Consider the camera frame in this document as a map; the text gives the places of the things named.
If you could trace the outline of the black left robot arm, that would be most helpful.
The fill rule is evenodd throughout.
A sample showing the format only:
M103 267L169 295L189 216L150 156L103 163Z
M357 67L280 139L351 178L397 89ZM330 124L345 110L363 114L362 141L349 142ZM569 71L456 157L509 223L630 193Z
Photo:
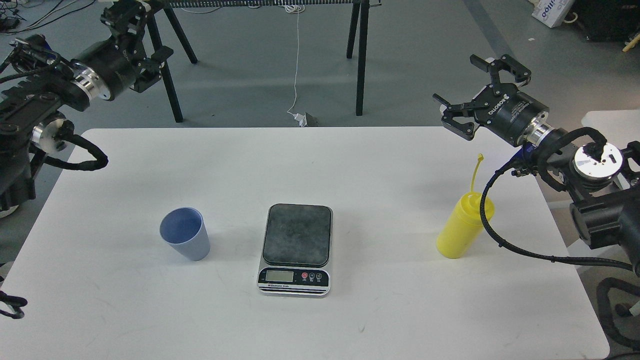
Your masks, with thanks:
M19 80L1 93L2 217L35 198L35 178L45 164L71 171L107 166L107 155L74 132L61 107L82 112L93 100L113 101L126 89L141 93L163 81L174 119L183 120L167 65L173 50L162 44L155 19L160 11L176 20L166 0L115 1L100 19L110 36L73 59L40 34L14 40L1 64L16 70L2 83Z

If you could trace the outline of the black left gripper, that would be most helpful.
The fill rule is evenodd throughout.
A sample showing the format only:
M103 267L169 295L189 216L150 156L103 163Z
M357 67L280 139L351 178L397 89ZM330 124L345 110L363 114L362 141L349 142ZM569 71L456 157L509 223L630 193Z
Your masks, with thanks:
M174 54L161 46L150 57L142 38L150 14L149 3L113 3L103 9L100 22L111 36L76 55L75 63L91 69L102 82L100 97L112 101L130 88L142 93L162 79L162 69Z

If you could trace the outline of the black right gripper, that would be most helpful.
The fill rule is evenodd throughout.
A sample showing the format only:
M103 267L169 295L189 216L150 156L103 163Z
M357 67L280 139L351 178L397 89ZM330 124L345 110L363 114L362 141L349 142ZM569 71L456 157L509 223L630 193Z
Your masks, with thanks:
M474 100L462 104L451 104L434 93L434 100L444 106L440 107L442 126L462 139L472 141L479 123L508 144L514 147L522 145L526 128L535 117L549 111L547 105L518 88L530 82L530 69L509 54L504 54L498 59L482 59L476 54L471 54L470 63L489 74L490 87L485 86ZM515 84L502 84L500 71L510 73Z

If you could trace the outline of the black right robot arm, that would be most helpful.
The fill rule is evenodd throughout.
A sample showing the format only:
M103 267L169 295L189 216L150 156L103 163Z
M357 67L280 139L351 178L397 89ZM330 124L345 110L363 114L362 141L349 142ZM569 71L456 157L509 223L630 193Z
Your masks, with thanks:
M553 263L588 267L613 267L639 274L639 142L619 149L591 127L567 131L548 123L549 108L522 91L531 71L509 54L470 63L484 71L490 82L468 102L452 104L438 94L444 128L471 141L478 128L486 128L518 148L494 172L467 210L459 203L453 215L469 225L481 225L501 247L518 255ZM571 218L579 237L590 249L619 246L628 262L601 257L542 255L519 248L490 225L489 190L505 172L515 177L538 176L551 189L567 192Z

